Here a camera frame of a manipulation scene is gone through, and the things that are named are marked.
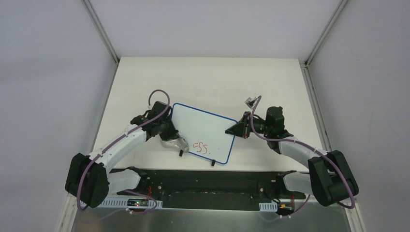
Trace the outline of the grey mesh eraser sponge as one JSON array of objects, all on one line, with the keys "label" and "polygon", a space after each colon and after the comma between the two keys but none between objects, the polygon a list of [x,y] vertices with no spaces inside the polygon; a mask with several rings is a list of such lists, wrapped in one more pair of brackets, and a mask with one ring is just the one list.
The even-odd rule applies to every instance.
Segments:
[{"label": "grey mesh eraser sponge", "polygon": [[170,139],[167,141],[161,140],[161,145],[164,148],[174,149],[178,152],[182,151],[183,153],[188,153],[190,148],[188,142],[182,137]]}]

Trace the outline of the blue framed whiteboard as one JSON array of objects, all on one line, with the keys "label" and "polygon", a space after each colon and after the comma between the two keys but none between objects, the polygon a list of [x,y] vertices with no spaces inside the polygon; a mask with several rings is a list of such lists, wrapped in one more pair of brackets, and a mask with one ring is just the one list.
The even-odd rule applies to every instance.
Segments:
[{"label": "blue framed whiteboard", "polygon": [[171,120],[189,145],[189,153],[213,163],[225,165],[235,136],[225,131],[237,120],[181,103],[172,106]]}]

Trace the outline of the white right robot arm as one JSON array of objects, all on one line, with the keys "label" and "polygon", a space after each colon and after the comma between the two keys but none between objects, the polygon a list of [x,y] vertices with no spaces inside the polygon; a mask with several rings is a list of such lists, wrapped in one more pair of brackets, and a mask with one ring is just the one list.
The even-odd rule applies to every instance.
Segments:
[{"label": "white right robot arm", "polygon": [[288,171],[280,175],[274,185],[276,195],[287,198],[296,191],[314,196],[322,206],[336,203],[348,209],[355,208],[354,197],[359,188],[344,154],[338,150],[316,149],[298,140],[286,130],[281,106],[269,107],[265,118],[255,115],[261,99],[261,96],[248,98],[245,103],[250,110],[225,133],[244,139],[254,133],[266,141],[271,150],[308,169],[308,173]]}]

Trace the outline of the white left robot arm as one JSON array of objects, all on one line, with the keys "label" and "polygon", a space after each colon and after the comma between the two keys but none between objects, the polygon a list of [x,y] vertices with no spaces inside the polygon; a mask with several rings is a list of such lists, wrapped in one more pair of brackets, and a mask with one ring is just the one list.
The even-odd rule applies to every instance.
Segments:
[{"label": "white left robot arm", "polygon": [[147,182],[137,168],[129,167],[120,172],[112,170],[132,150],[157,135],[163,141],[178,139],[178,130],[171,117],[172,107],[156,101],[151,109],[134,117],[105,146],[87,155],[76,154],[71,160],[65,190],[75,196],[78,203],[91,208],[99,206],[107,196],[125,190],[143,195],[147,191]]}]

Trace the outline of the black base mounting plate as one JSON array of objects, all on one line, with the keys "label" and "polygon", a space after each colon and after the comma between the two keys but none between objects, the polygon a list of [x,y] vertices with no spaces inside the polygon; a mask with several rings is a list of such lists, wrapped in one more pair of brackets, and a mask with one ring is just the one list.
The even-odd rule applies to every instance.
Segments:
[{"label": "black base mounting plate", "polygon": [[164,208],[258,211],[271,200],[306,198],[281,187],[280,172],[134,170],[141,179],[133,191],[162,201]]}]

